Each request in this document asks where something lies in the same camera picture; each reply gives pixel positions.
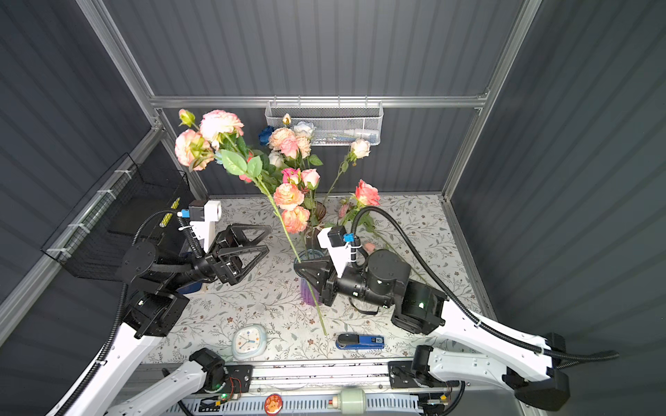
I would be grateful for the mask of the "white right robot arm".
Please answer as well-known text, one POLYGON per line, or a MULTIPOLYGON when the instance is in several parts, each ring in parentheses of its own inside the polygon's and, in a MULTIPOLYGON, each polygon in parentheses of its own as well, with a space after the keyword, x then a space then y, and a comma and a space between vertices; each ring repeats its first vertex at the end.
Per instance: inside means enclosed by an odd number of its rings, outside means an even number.
POLYGON ((568 376, 551 356, 565 349, 561 336, 529 335, 475 313, 466 315, 450 296, 411 280, 410 266, 391 251, 376 251, 363 265, 346 265, 342 274, 330 257, 297 263, 295 272, 315 288, 319 303, 330 306, 341 295, 392 309, 391 322, 400 329, 473 350, 452 356, 434 346, 419 346, 411 374, 421 384, 479 381, 552 412, 570 398, 568 376))

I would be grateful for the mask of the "blue rose stem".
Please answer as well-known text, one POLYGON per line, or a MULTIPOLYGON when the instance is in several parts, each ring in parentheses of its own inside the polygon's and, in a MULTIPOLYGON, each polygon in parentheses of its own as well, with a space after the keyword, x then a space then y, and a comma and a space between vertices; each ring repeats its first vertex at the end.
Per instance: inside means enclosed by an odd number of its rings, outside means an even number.
POLYGON ((268 146, 274 131, 275 128, 273 126, 267 126, 264 128, 258 135, 258 143, 262 146, 268 146))

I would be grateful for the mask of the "small pink rosebud stem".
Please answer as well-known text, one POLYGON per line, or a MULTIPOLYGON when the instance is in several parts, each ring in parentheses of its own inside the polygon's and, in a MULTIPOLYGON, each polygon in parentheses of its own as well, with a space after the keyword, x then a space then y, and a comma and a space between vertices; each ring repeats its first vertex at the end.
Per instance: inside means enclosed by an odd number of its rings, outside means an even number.
POLYGON ((303 161, 311 155, 310 139, 305 136, 296 136, 284 139, 280 151, 287 159, 303 161))

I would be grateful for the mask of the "light pink rose stem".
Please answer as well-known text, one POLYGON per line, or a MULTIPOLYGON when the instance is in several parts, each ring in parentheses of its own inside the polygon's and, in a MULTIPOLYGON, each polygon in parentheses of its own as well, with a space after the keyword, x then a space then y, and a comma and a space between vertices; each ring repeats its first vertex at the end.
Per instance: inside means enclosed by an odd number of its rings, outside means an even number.
POLYGON ((305 194, 305 207, 313 210, 316 207, 316 191, 319 187, 320 175, 316 169, 307 169, 301 173, 302 191, 305 194))

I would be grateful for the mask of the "magenta pink rose stem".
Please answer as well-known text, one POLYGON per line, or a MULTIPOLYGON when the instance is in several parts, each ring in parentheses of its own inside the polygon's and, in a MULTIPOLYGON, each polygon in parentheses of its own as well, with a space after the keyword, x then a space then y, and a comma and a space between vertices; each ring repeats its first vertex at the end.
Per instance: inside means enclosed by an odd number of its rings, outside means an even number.
POLYGON ((285 168, 282 175, 284 184, 299 185, 301 183, 301 171, 298 168, 285 168))

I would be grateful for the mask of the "red pink rose stem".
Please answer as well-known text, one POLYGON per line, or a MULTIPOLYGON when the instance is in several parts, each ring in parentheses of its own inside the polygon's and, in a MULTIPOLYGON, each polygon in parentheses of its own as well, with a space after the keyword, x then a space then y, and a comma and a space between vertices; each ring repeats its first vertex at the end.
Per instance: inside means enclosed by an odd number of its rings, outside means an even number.
POLYGON ((351 225, 362 209, 369 206, 380 206, 380 199, 380 194, 376 187, 363 180, 359 180, 355 192, 350 194, 348 198, 341 200, 336 221, 323 223, 319 228, 328 228, 335 225, 351 225))

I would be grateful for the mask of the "red glass vase with ribbon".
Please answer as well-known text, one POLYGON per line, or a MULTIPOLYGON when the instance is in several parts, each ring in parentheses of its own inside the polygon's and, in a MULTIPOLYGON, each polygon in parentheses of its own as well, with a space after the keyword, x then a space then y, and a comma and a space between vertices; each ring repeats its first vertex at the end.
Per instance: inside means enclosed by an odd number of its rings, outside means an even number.
POLYGON ((317 226, 322 223, 326 216, 327 210, 322 202, 316 202, 314 208, 310 211, 310 225, 317 226))

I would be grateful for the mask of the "blue purple glass vase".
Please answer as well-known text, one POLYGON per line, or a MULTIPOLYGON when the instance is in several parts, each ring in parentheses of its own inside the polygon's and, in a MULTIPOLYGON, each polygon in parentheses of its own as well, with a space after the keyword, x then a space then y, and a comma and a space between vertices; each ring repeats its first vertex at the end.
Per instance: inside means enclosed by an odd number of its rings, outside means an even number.
MULTIPOLYGON (((317 249, 306 249, 299 253, 302 261, 315 260, 324 257, 324 252, 317 249)), ((310 284, 303 278, 300 279, 300 296, 304 304, 314 307, 318 298, 316 289, 310 291, 310 284)))

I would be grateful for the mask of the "peach rose stem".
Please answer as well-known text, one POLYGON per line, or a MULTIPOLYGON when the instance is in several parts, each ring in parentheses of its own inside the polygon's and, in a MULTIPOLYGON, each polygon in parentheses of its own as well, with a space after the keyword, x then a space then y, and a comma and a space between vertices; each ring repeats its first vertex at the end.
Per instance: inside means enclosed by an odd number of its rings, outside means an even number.
POLYGON ((272 150, 281 152, 280 151, 280 145, 282 144, 284 139, 287 139, 287 138, 290 138, 290 137, 296 137, 295 133, 291 129, 289 129, 289 128, 278 128, 273 132, 273 134, 270 138, 269 147, 272 150))

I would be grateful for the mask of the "coral pink rose stem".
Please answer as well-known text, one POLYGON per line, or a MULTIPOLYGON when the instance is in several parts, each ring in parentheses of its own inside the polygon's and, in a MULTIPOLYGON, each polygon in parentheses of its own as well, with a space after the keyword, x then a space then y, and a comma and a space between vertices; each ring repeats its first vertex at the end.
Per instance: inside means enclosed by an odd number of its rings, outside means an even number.
POLYGON ((246 158, 246 172, 239 176, 239 178, 246 183, 253 182, 253 180, 257 177, 255 169, 256 163, 254 162, 254 159, 255 159, 254 153, 252 151, 249 151, 248 156, 246 158))

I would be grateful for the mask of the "large peach rose spray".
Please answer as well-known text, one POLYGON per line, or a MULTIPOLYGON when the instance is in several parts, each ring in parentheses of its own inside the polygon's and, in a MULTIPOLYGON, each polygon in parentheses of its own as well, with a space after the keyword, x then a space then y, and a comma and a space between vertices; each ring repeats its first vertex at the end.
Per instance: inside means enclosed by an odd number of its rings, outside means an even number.
POLYGON ((285 168, 298 168, 302 172, 312 168, 317 170, 319 166, 322 166, 321 159, 312 152, 312 138, 309 138, 310 157, 303 161, 294 161, 287 159, 281 152, 272 150, 269 145, 265 152, 249 147, 245 141, 245 125, 237 114, 224 110, 213 110, 198 120, 194 113, 182 109, 179 111, 179 118, 180 125, 184 126, 186 130, 181 132, 175 140, 175 156, 180 165, 185 166, 191 172, 203 171, 209 165, 216 163, 222 166, 228 174, 239 178, 246 172, 248 152, 254 153, 257 177, 249 184, 254 185, 261 194, 267 197, 273 214, 279 219, 284 235, 295 255, 295 260, 301 263, 302 260, 292 239, 297 234, 287 234, 284 230, 280 210, 275 205, 273 194, 279 185, 284 184, 282 171, 285 168))

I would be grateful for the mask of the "pale pink rose stem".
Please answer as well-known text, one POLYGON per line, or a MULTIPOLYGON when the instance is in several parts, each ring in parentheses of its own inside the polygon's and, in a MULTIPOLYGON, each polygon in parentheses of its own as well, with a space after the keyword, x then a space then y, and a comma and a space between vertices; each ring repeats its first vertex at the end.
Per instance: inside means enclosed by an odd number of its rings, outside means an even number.
POLYGON ((357 164, 357 161, 359 161, 359 159, 364 159, 368 157, 370 152, 371 152, 371 144, 369 143, 368 140, 356 139, 350 144, 350 150, 347 152, 342 162, 340 163, 338 171, 336 172, 336 178, 333 180, 331 186, 326 192, 324 200, 329 199, 329 196, 331 195, 332 191, 335 189, 342 175, 346 173, 351 166, 355 166, 357 164))

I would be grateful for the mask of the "artificial flower bunch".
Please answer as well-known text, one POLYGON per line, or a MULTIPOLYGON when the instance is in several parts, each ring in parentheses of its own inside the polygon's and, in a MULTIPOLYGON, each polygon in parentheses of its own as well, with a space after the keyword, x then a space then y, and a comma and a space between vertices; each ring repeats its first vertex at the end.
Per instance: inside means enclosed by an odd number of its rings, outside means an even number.
POLYGON ((400 225, 390 217, 390 215, 383 211, 379 206, 364 206, 360 202, 357 202, 355 206, 350 208, 347 213, 342 218, 341 225, 350 224, 350 230, 352 233, 357 234, 357 232, 363 228, 366 233, 369 233, 374 236, 374 239, 381 241, 383 243, 383 248, 390 250, 394 254, 399 256, 400 260, 406 262, 406 259, 401 255, 395 247, 390 244, 390 241, 386 239, 379 230, 377 230, 376 221, 372 218, 372 213, 377 213, 380 217, 383 217, 391 225, 398 234, 403 236, 402 228, 400 225))

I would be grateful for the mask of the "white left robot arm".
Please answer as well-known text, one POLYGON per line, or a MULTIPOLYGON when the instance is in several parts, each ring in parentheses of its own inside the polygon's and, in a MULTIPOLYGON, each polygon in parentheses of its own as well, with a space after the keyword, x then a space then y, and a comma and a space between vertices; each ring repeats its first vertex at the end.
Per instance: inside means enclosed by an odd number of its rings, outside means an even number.
POLYGON ((187 255, 164 251, 150 241, 135 242, 126 252, 117 271, 123 287, 109 338, 50 414, 160 414, 201 389, 224 388, 224 360, 203 348, 166 381, 126 405, 112 406, 144 358, 180 320, 189 303, 182 289, 198 283, 238 284, 269 252, 261 243, 272 231, 266 225, 229 225, 209 250, 200 246, 190 226, 181 228, 191 249, 187 255))

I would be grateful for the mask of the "peach orange rose spray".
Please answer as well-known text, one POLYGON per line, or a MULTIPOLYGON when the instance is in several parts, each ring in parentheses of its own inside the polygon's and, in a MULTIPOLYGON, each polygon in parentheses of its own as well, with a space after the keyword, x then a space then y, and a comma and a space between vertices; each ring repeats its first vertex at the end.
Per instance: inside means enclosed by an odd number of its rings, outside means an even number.
POLYGON ((299 234, 306 230, 310 221, 310 210, 305 208, 305 195, 292 183, 279 185, 273 200, 280 210, 280 218, 287 234, 299 234))

